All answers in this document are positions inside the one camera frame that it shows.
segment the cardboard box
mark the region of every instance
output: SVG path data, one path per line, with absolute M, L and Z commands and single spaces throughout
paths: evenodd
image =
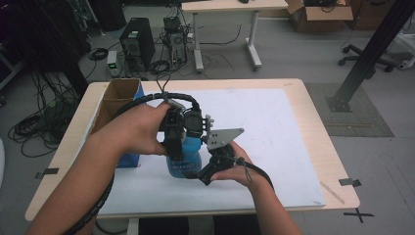
M 341 27 L 343 21 L 352 21 L 351 7 L 346 0 L 339 0 L 330 8 L 305 7 L 301 0 L 286 0 L 290 22 L 298 32 L 332 32 Z
M 348 0 L 353 12 L 353 21 L 346 22 L 351 29 L 376 30 L 381 24 L 394 0 Z
M 116 111 L 128 102 L 131 102 L 134 97 L 139 98 L 143 95 L 144 92 L 140 79 L 111 80 L 89 129 L 89 134 L 97 132 L 108 124 L 114 118 Z M 126 153 L 120 158 L 117 167 L 137 167 L 139 157 L 137 154 Z

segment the blue bottle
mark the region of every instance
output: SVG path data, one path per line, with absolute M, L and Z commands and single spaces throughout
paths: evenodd
M 199 154 L 202 141 L 200 138 L 193 138 L 186 136 L 182 144 L 183 149 L 183 162 L 172 161 L 170 158 L 166 158 L 168 172 L 175 178 L 185 178 L 184 174 L 197 173 L 202 169 L 202 159 Z

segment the gray floor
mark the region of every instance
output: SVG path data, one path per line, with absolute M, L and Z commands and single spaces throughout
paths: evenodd
M 129 16 L 136 12 L 128 8 L 125 11 L 129 11 Z M 161 31 L 157 25 L 153 30 L 154 37 Z M 206 42 L 224 42 L 236 33 L 235 26 L 203 28 L 201 38 Z M 364 46 L 372 33 L 354 31 L 348 43 Z M 117 42 L 119 34 L 120 31 L 109 32 L 104 37 L 92 34 L 93 47 L 108 47 Z M 337 65 L 342 57 L 340 48 L 350 36 L 350 30 L 345 26 L 333 33 L 304 34 L 294 32 L 287 20 L 260 20 L 255 45 L 263 68 L 258 71 L 253 71 L 244 49 L 244 38 L 248 34 L 249 28 L 243 26 L 241 36 L 234 43 L 225 47 L 203 46 L 204 60 L 211 61 L 207 72 L 193 73 L 191 64 L 175 73 L 172 79 L 296 77 L 304 82 L 341 83 L 353 65 Z M 394 45 L 389 54 L 401 56 L 403 52 Z M 79 65 L 87 74 L 93 62 L 85 57 Z M 109 79 L 105 62 L 99 62 L 88 80 Z M 344 215 L 344 212 L 355 210 L 292 212 L 304 234 L 415 234 L 415 69 L 385 73 L 378 68 L 362 87 L 394 138 L 332 137 L 332 141 L 348 175 L 362 183 L 356 188 L 360 212 L 375 216 L 363 217 L 361 223 L 357 216 Z M 27 71 L 21 72 L 1 93 L 6 95 L 8 104 L 0 108 L 0 137 L 6 151 L 6 168 L 0 189 L 0 233 L 23 234 L 29 225 L 24 213 L 40 183 L 34 175 L 48 166 L 53 154 L 25 158 L 21 154 L 21 145 L 7 137 L 11 126 L 37 108 L 33 99 L 36 90 Z M 34 141 L 28 150 L 42 151 L 42 146 Z M 126 227 L 125 220 L 101 220 L 100 223 L 110 231 Z M 191 231 L 192 234 L 211 234 L 211 220 L 192 217 Z

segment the white desk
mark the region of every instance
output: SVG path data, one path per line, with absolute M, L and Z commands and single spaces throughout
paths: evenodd
M 90 84 L 87 92 L 85 93 L 81 104 L 79 105 L 72 122 L 69 125 L 69 129 L 57 150 L 54 159 L 51 161 L 49 167 L 58 167 L 59 172 L 57 174 L 47 174 L 42 179 L 39 188 L 34 195 L 32 202 L 30 203 L 25 218 L 32 220 L 46 199 L 56 188 L 64 175 L 67 173 L 70 164 L 72 163 L 73 156 L 76 155 L 79 145 L 82 142 L 82 138 L 85 135 L 85 131 L 90 124 L 91 118 L 94 117 L 94 112 L 97 105 L 100 102 L 102 94 L 107 88 L 107 82 L 97 82 Z M 147 81 L 143 82 L 144 91 L 149 93 L 151 91 L 157 91 L 158 87 L 155 82 Z M 312 101 L 303 85 L 298 79 L 255 79 L 255 80 L 174 80 L 168 83 L 168 90 L 199 90 L 204 91 L 207 89 L 282 89 L 284 90 L 287 99 L 290 103 L 291 110 L 295 117 L 305 150 L 308 152 L 309 159 L 314 168 L 315 175 L 318 179 L 319 187 L 324 195 L 325 206 L 316 207 L 298 207 L 288 208 L 288 210 L 306 211 L 306 210 L 327 210 L 327 209 L 353 209 L 359 205 L 357 195 L 351 185 L 342 186 L 339 183 L 339 179 L 347 178 L 346 171 L 333 147 L 333 144 L 324 128 L 323 123 L 317 111 L 312 104 Z M 166 166 L 164 165 L 164 173 L 168 174 Z M 124 170 L 123 174 L 119 174 L 117 177 L 122 180 L 122 177 L 128 177 L 129 174 L 134 173 L 134 169 Z M 165 175 L 155 174 L 151 177 L 165 177 Z M 176 183 L 178 187 L 187 187 L 185 179 L 177 179 Z M 115 185 L 113 193 L 116 192 L 116 188 L 121 190 L 128 187 L 137 187 L 134 185 L 134 181 L 128 180 L 126 185 Z M 197 184 L 195 187 L 203 185 L 202 182 L 197 180 L 192 184 Z M 194 190 L 193 193 L 197 194 L 200 190 Z M 165 193 L 164 200 L 173 200 L 172 197 L 179 197 L 177 192 Z M 127 195 L 130 200 L 140 200 L 137 196 Z M 207 204 L 213 202 L 211 198 L 205 198 L 200 204 Z M 114 199 L 108 201 L 108 204 L 104 207 L 116 208 L 117 204 L 122 205 L 124 201 L 122 199 Z M 114 212 L 106 211 L 102 209 L 100 217 L 145 217 L 145 216 L 169 216 L 169 215 L 191 215 L 191 214 L 220 214 L 220 213 L 238 213 L 238 212 L 253 212 L 254 208 L 247 208 L 246 206 L 220 211 L 213 210 L 195 210 L 195 211 L 169 211 L 168 209 L 161 208 L 160 205 L 150 205 L 152 211 L 129 211 L 129 212 Z
M 203 25 L 251 24 L 250 37 L 246 40 L 250 55 L 254 61 L 254 70 L 257 70 L 262 67 L 259 55 L 254 47 L 254 36 L 259 11 L 286 9 L 287 7 L 288 5 L 285 0 L 250 0 L 248 4 L 243 4 L 238 0 L 210 0 L 183 3 L 183 11 L 193 13 L 196 71 L 202 72 L 204 70 L 200 37 L 198 33 L 200 22 L 202 22 L 201 24 Z

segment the computer tower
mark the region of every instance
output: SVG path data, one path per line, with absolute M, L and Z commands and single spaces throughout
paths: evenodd
M 170 56 L 172 63 L 174 65 L 186 63 L 186 41 L 184 31 L 181 30 L 171 33 L 168 38 L 170 42 Z
M 126 25 L 120 0 L 87 0 L 104 31 L 115 31 Z
M 132 18 L 119 38 L 125 60 L 133 71 L 147 71 L 156 51 L 150 22 Z

